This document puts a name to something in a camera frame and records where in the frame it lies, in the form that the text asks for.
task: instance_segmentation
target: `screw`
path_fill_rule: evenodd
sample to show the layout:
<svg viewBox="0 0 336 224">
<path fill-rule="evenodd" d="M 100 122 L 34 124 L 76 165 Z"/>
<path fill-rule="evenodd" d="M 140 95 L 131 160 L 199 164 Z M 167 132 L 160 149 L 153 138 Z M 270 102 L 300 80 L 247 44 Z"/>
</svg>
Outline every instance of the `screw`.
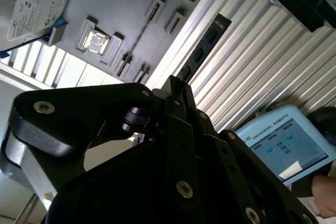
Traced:
<svg viewBox="0 0 336 224">
<path fill-rule="evenodd" d="M 234 136 L 234 134 L 232 134 L 231 132 L 227 133 L 228 136 L 232 139 L 232 140 L 235 140 L 236 137 Z"/>
<path fill-rule="evenodd" d="M 201 116 L 201 118 L 203 118 L 203 119 L 207 119 L 207 118 L 208 118 L 207 115 L 206 115 L 205 113 L 203 113 L 203 112 L 200 113 L 200 116 Z"/>
<path fill-rule="evenodd" d="M 306 220 L 306 222 L 307 222 L 308 224 L 314 224 L 314 222 L 308 217 L 308 215 L 303 214 L 303 217 L 304 217 L 304 219 Z"/>
<path fill-rule="evenodd" d="M 44 115 L 50 115 L 55 111 L 55 107 L 50 102 L 44 101 L 35 102 L 34 109 L 36 112 Z"/>
<path fill-rule="evenodd" d="M 253 224 L 260 224 L 260 219 L 258 214 L 250 207 L 247 207 L 245 209 L 245 213 L 247 215 L 247 218 L 253 223 Z"/>
<path fill-rule="evenodd" d="M 186 181 L 179 181 L 176 184 L 177 191 L 183 198 L 191 199 L 194 195 L 193 189 Z"/>
<path fill-rule="evenodd" d="M 147 96 L 147 97 L 150 96 L 150 94 L 149 94 L 147 91 L 145 91 L 145 90 L 142 90 L 141 92 L 142 92 L 145 96 Z"/>
</svg>

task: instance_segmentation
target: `black metal bracket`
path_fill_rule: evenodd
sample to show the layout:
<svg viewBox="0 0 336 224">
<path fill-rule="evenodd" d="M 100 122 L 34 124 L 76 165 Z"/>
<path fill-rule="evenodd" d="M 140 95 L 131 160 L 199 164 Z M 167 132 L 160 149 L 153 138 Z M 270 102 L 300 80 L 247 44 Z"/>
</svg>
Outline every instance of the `black metal bracket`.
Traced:
<svg viewBox="0 0 336 224">
<path fill-rule="evenodd" d="M 141 144 L 81 170 L 89 147 L 134 132 Z M 53 190 L 46 224 L 109 222 L 111 211 L 117 223 L 317 223 L 237 135 L 214 130 L 177 77 L 159 96 L 138 83 L 23 93 L 7 138 L 27 147 L 16 167 L 39 198 Z"/>
</svg>

